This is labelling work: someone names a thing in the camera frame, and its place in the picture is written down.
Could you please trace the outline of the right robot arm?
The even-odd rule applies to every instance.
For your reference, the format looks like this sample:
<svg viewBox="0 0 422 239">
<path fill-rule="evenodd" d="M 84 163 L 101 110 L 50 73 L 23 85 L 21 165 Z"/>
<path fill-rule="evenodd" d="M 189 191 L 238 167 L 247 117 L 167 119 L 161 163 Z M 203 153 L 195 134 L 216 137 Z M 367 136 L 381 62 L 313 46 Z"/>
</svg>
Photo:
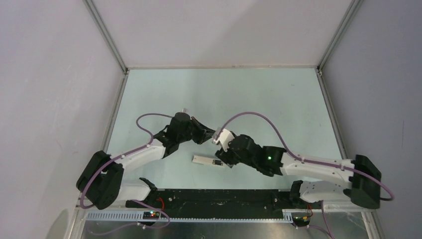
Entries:
<svg viewBox="0 0 422 239">
<path fill-rule="evenodd" d="M 364 155 L 353 160 L 326 158 L 295 159 L 286 149 L 276 146 L 260 146 L 247 135 L 234 136 L 230 131 L 213 137 L 220 147 L 216 157 L 227 166 L 242 163 L 263 175 L 273 177 L 303 176 L 315 181 L 295 181 L 290 189 L 289 200 L 295 208 L 319 201 L 350 201 L 367 208 L 378 209 L 381 202 L 381 172 Z"/>
</svg>

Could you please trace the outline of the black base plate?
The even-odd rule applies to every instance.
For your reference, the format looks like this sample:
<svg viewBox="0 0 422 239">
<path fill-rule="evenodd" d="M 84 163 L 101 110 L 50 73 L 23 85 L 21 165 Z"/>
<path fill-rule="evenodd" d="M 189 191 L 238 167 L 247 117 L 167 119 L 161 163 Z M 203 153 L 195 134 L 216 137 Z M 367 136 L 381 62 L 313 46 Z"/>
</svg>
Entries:
<svg viewBox="0 0 422 239">
<path fill-rule="evenodd" d="M 144 203 L 172 218 L 200 219 L 275 219 L 283 217 L 283 210 L 308 207 L 277 189 L 162 189 L 152 191 Z"/>
</svg>

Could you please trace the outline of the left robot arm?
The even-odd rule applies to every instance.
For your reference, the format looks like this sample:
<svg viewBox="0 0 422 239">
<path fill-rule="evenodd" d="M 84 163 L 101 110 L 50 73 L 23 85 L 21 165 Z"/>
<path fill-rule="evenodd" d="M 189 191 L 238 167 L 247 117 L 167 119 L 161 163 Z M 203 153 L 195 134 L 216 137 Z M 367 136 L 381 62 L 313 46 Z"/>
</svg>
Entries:
<svg viewBox="0 0 422 239">
<path fill-rule="evenodd" d="M 103 150 L 94 153 L 76 183 L 81 192 L 81 208 L 103 210 L 115 201 L 129 200 L 137 200 L 148 208 L 154 206 L 157 202 L 155 186 L 147 179 L 124 180 L 124 175 L 169 156 L 184 142 L 192 140 L 203 144 L 215 133 L 187 113 L 176 113 L 170 119 L 170 123 L 156 134 L 141 127 L 150 136 L 143 146 L 117 156 Z"/>
</svg>

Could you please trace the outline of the white remote control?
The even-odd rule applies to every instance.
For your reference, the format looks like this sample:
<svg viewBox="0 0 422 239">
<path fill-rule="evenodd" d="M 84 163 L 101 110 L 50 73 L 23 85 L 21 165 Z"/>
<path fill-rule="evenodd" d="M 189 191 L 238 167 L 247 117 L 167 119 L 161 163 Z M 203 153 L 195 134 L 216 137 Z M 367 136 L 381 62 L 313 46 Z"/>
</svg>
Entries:
<svg viewBox="0 0 422 239">
<path fill-rule="evenodd" d="M 206 166 L 214 166 L 214 167 L 220 167 L 220 168 L 227 167 L 227 165 L 225 163 L 224 163 L 224 166 L 213 165 L 213 163 L 212 163 L 213 160 L 219 160 L 219 159 L 205 157 L 205 156 L 199 156 L 199 155 L 194 155 L 193 156 L 193 159 L 192 159 L 192 162 L 193 163 L 196 163 L 196 164 L 206 165 Z"/>
</svg>

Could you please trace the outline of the black battery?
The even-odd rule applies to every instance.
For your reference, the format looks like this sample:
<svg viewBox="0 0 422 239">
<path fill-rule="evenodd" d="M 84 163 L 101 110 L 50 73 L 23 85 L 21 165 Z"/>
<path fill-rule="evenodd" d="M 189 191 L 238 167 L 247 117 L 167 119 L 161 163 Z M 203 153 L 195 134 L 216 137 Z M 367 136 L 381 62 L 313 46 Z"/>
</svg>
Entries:
<svg viewBox="0 0 422 239">
<path fill-rule="evenodd" d="M 212 163 L 213 165 L 224 166 L 224 163 L 221 160 L 213 160 Z"/>
</svg>

